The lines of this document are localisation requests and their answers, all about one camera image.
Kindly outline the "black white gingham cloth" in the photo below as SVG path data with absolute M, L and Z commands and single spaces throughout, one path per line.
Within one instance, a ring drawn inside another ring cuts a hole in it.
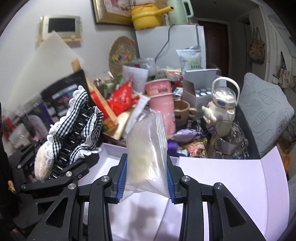
M 58 161 L 66 166 L 97 154 L 102 129 L 103 112 L 88 105 L 87 91 L 79 86 L 69 101 L 65 116 L 51 126 L 46 142 L 38 149 L 34 162 L 37 181 L 49 179 L 54 164 Z

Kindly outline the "clear zip bag white powder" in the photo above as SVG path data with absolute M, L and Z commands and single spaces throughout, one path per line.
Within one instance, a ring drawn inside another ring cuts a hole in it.
M 127 134 L 127 175 L 123 199 L 135 193 L 151 192 L 169 197 L 167 180 L 167 138 L 159 111 L 137 121 Z

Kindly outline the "glass pitcher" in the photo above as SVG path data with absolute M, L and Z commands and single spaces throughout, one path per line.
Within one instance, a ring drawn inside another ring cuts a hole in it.
M 246 150 L 248 140 L 238 124 L 221 120 L 216 123 L 215 127 L 209 144 L 208 157 L 233 158 Z

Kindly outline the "brown ceramic mug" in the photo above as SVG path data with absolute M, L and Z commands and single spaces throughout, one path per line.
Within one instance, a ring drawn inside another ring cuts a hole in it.
M 190 104 L 184 100 L 174 101 L 174 114 L 176 126 L 183 126 L 187 123 L 188 118 L 195 118 L 196 108 L 192 108 Z

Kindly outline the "open lavender gift box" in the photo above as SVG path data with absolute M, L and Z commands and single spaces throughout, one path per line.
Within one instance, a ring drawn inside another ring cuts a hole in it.
M 278 240 L 290 195 L 277 148 L 254 160 L 169 157 L 176 200 L 151 192 L 107 204 L 112 240 Z

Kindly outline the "red snack bag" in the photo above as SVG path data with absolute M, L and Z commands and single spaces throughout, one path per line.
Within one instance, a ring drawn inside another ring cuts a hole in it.
M 132 80 L 126 81 L 117 90 L 114 90 L 107 99 L 109 107 L 112 109 L 115 115 L 119 115 L 122 112 L 128 110 L 131 106 L 138 103 L 140 99 L 139 94 L 133 94 Z

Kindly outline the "pink tumbler cup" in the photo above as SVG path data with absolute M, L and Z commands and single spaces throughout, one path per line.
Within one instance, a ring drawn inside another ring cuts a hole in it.
M 176 131 L 174 114 L 174 95 L 169 79 L 158 79 L 148 81 L 145 91 L 150 98 L 149 107 L 162 113 L 166 135 L 172 135 Z

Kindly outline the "white box of bottles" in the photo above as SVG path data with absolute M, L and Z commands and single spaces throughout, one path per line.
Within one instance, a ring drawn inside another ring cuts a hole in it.
M 206 107 L 211 100 L 213 81 L 219 77 L 218 69 L 187 70 L 183 78 L 182 98 L 191 108 L 195 108 L 197 115 L 203 115 L 202 107 Z

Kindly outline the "black printed package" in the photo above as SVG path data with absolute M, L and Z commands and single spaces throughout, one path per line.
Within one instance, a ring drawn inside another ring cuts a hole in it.
M 66 115 L 69 101 L 79 86 L 82 86 L 89 93 L 83 70 L 57 80 L 42 90 L 41 97 L 53 122 L 59 121 L 61 117 Z

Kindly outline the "grey leaf pattern cushion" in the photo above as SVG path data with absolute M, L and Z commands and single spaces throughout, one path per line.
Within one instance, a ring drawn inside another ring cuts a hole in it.
M 287 128 L 295 111 L 278 85 L 253 73 L 244 76 L 239 107 L 252 131 L 258 153 L 263 157 Z

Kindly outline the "woven round trivet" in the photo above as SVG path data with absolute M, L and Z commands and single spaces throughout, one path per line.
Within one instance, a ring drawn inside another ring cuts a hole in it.
M 118 37 L 112 44 L 108 66 L 113 77 L 117 77 L 122 73 L 122 66 L 136 59 L 135 41 L 126 36 Z

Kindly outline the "green electric kettle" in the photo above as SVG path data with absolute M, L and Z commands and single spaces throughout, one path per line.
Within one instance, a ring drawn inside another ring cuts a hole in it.
M 189 0 L 170 0 L 166 2 L 166 5 L 174 8 L 168 12 L 170 25 L 188 25 L 189 18 L 194 16 Z

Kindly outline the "yellow enamel pot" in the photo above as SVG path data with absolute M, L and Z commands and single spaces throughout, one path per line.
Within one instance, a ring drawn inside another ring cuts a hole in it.
M 156 4 L 142 4 L 130 10 L 132 23 L 136 31 L 155 28 L 162 25 L 161 15 L 173 11 L 173 6 L 160 9 Z

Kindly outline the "gold framed picture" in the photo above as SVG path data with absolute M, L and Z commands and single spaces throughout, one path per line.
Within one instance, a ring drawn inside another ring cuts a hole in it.
M 132 1 L 128 0 L 92 0 L 96 24 L 132 26 L 130 9 Z

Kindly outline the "wall intercom panel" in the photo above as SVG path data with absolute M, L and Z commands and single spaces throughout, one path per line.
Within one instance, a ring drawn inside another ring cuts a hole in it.
M 82 40 L 82 19 L 72 15 L 45 15 L 40 18 L 38 46 L 56 32 L 66 43 Z

